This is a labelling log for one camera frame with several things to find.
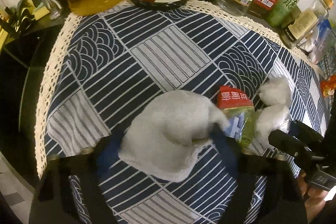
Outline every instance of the green label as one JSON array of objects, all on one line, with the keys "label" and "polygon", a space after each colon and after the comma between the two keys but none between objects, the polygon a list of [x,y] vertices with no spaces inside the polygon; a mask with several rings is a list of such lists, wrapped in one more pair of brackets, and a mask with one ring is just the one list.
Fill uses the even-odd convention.
[{"label": "green label", "polygon": [[272,27],[280,25],[299,0],[279,0],[268,14],[266,22]]}]

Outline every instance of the cotton ball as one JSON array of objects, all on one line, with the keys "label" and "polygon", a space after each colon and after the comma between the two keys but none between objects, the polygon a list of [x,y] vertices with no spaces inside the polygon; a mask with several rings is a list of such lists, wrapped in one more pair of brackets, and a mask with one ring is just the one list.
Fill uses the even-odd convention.
[{"label": "cotton ball", "polygon": [[286,105],[277,104],[266,107],[256,120],[255,137],[263,146],[273,149],[273,146],[268,143],[268,136],[275,129],[288,131],[286,130],[288,123],[289,109]]},{"label": "cotton ball", "polygon": [[276,77],[263,84],[259,89],[259,97],[269,106],[290,106],[292,102],[291,90],[285,77]]}]

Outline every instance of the white towel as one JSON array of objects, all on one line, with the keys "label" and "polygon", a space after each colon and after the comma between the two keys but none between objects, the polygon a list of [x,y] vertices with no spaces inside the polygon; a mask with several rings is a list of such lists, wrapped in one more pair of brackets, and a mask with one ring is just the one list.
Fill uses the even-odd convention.
[{"label": "white towel", "polygon": [[162,94],[132,122],[119,157],[163,180],[188,177],[204,146],[211,144],[214,123],[224,130],[228,120],[208,98],[184,90]]}]

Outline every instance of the yellow sponge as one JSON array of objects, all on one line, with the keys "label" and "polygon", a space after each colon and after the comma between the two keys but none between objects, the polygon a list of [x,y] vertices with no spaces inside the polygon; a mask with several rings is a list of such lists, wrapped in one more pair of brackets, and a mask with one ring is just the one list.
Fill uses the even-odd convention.
[{"label": "yellow sponge", "polygon": [[44,17],[49,13],[50,13],[49,10],[45,6],[43,6],[42,8],[34,12],[35,20],[39,20],[40,18]]}]

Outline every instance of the striped pattern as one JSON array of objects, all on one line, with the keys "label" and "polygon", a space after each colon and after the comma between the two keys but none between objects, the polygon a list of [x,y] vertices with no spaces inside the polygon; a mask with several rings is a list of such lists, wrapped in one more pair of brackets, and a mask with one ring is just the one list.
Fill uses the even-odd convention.
[{"label": "striped pattern", "polygon": [[[278,44],[245,27],[185,9],[168,12],[132,5],[84,17],[75,31],[48,112],[47,155],[77,154],[95,146],[134,117],[163,92],[184,89],[216,103],[221,85],[245,91],[255,108],[265,81],[284,76],[293,93],[291,118],[322,133],[326,128],[319,78],[305,63]],[[251,147],[275,157],[256,140]],[[299,168],[288,156],[295,175]],[[90,216],[80,181],[69,178],[78,214]],[[255,186],[245,223],[258,215],[267,178]],[[101,192],[119,224],[214,224],[237,187],[213,146],[205,147],[190,176],[163,181],[116,158],[99,178]]]},{"label": "striped pattern", "polygon": [[131,52],[165,91],[177,89],[210,62],[175,26],[159,32]]},{"label": "striped pattern", "polygon": [[81,90],[54,112],[47,126],[49,136],[59,143],[66,156],[94,147],[102,137],[109,135]]},{"label": "striped pattern", "polygon": [[236,38],[242,37],[245,33],[249,31],[248,28],[243,27],[241,25],[237,25],[233,22],[226,21],[222,18],[217,18],[217,20],[226,28],[228,29]]}]

